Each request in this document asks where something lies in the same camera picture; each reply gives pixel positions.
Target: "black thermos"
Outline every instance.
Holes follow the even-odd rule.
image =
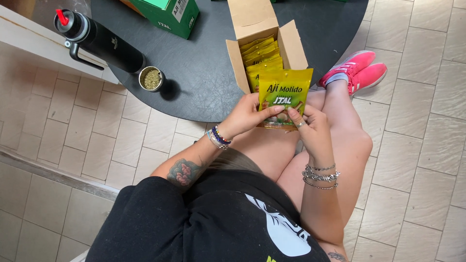
[[[54,24],[66,37],[69,55],[76,61],[103,70],[103,67],[78,57],[78,49],[82,48],[128,73],[138,74],[145,67],[145,56],[141,52],[81,13],[57,9]]]

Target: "tabletop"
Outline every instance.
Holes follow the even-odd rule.
[[[199,15],[188,40],[153,26],[117,0],[92,0],[92,19],[141,51],[147,65],[165,73],[158,92],[139,86],[137,75],[109,65],[139,100],[165,114],[199,122],[221,122],[244,94],[239,89],[225,40],[236,40],[227,1],[196,0]],[[277,0],[279,26],[295,20],[311,85],[342,56],[364,17],[368,0]]]

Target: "tattoo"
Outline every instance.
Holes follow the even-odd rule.
[[[167,174],[167,180],[179,187],[181,190],[186,191],[194,184],[194,182],[196,182],[205,169],[206,165],[204,164],[198,166],[186,159],[179,159],[170,168],[170,171]]]
[[[335,258],[335,259],[337,259],[337,260],[339,260],[339,261],[341,261],[341,262],[346,262],[345,256],[343,256],[342,254],[338,253],[337,251],[335,251],[335,252],[330,252],[330,253],[328,253],[328,255],[329,255],[330,258]]]

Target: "spice packet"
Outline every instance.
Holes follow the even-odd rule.
[[[295,131],[288,108],[293,107],[302,115],[313,69],[263,70],[259,81],[259,111],[274,105],[284,105],[285,110],[259,123],[258,127]]]
[[[246,74],[249,79],[249,88],[252,93],[259,92],[259,73],[262,71],[282,69],[283,59],[279,56],[269,61],[246,67]]]
[[[274,59],[279,56],[280,56],[280,48],[276,48],[272,52],[265,53],[263,55],[257,56],[253,59],[250,59],[244,62],[244,66],[248,67],[248,66],[256,65],[258,63],[262,63],[264,61],[268,61],[270,59]]]
[[[250,53],[248,55],[245,55],[243,56],[243,62],[246,62],[248,60],[251,60],[257,56],[260,56],[260,55],[263,55],[263,54],[266,54],[268,52],[272,52],[274,49],[278,48],[278,42],[275,41],[273,43],[271,43],[270,45],[266,46],[266,47],[262,47],[256,51],[254,51],[253,53]]]
[[[264,42],[265,40],[269,39],[269,38],[272,38],[272,40],[274,39],[274,36],[271,35],[269,37],[266,37],[266,38],[261,38],[261,39],[257,39],[255,41],[252,41],[251,43],[249,44],[245,44],[244,46],[240,46],[240,53],[243,53],[244,51],[247,51],[248,49],[250,49],[251,47],[257,45],[258,43],[262,43]]]
[[[243,53],[241,53],[241,56],[246,56],[246,55],[248,55],[250,53],[253,53],[254,51],[259,50],[259,49],[261,49],[263,47],[266,47],[266,46],[270,45],[273,42],[274,42],[274,38],[273,38],[273,36],[271,36],[271,37],[267,38],[266,40],[264,40],[263,42],[260,42],[257,45],[251,47],[250,49],[244,51]]]

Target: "woman's left hand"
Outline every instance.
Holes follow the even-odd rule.
[[[233,137],[253,129],[260,122],[285,110],[282,105],[268,107],[260,112],[259,93],[243,95],[228,117],[219,124],[219,133],[223,138],[230,140]]]

